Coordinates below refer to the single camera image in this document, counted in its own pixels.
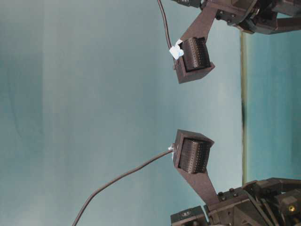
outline black cable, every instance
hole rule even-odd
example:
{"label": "black cable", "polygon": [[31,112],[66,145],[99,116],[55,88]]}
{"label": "black cable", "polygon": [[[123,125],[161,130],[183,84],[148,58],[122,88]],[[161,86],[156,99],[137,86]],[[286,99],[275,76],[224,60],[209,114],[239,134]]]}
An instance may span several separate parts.
{"label": "black cable", "polygon": [[122,179],[122,178],[124,178],[124,177],[126,177],[126,176],[128,176],[128,175],[130,175],[130,174],[132,174],[132,173],[135,173],[135,172],[141,170],[143,167],[145,167],[145,166],[147,166],[148,164],[152,163],[153,161],[155,161],[155,160],[157,160],[157,159],[159,159],[159,158],[161,158],[161,157],[163,157],[163,156],[165,156],[165,155],[171,153],[172,151],[173,151],[172,149],[168,149],[168,151],[163,152],[163,153],[161,153],[161,154],[155,156],[154,158],[148,160],[147,162],[145,162],[145,163],[142,164],[141,166],[138,166],[138,167],[136,167],[136,168],[130,170],[130,171],[127,172],[127,173],[121,174],[119,177],[116,177],[115,179],[113,179],[112,181],[108,182],[108,183],[105,184],[104,186],[98,188],[98,189],[97,189],[96,191],[94,191],[94,192],[89,196],[89,198],[86,200],[86,202],[84,203],[83,207],[80,209],[80,211],[79,211],[77,217],[75,218],[75,220],[74,220],[72,226],[76,226],[76,225],[77,225],[77,223],[78,223],[78,221],[79,221],[81,215],[82,215],[83,212],[85,211],[86,207],[89,205],[89,203],[91,202],[91,200],[92,200],[98,193],[100,193],[102,190],[104,190],[104,189],[107,188],[108,186],[114,184],[115,182],[119,181],[120,179]]}
{"label": "black cable", "polygon": [[162,17],[163,17],[166,42],[167,42],[167,45],[168,45],[168,49],[170,49],[171,48],[171,42],[170,42],[170,38],[169,38],[167,19],[166,19],[165,11],[164,11],[164,8],[163,8],[161,0],[158,0],[158,4],[159,4],[159,8],[161,10]]}

